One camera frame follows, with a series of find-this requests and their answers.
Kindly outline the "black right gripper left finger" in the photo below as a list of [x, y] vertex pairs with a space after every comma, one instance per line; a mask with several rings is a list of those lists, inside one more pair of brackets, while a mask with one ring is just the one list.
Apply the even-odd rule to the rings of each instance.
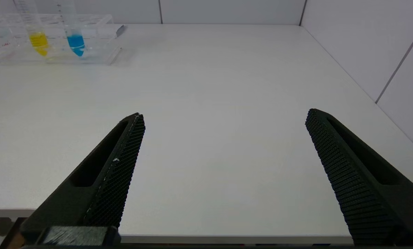
[[122, 119], [23, 222], [25, 241], [53, 226], [119, 228], [145, 130], [139, 113]]

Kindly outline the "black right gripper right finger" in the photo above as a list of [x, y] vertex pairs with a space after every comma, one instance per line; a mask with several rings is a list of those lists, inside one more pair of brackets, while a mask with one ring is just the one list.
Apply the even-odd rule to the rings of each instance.
[[413, 246], [413, 183], [332, 115], [305, 121], [356, 246]]

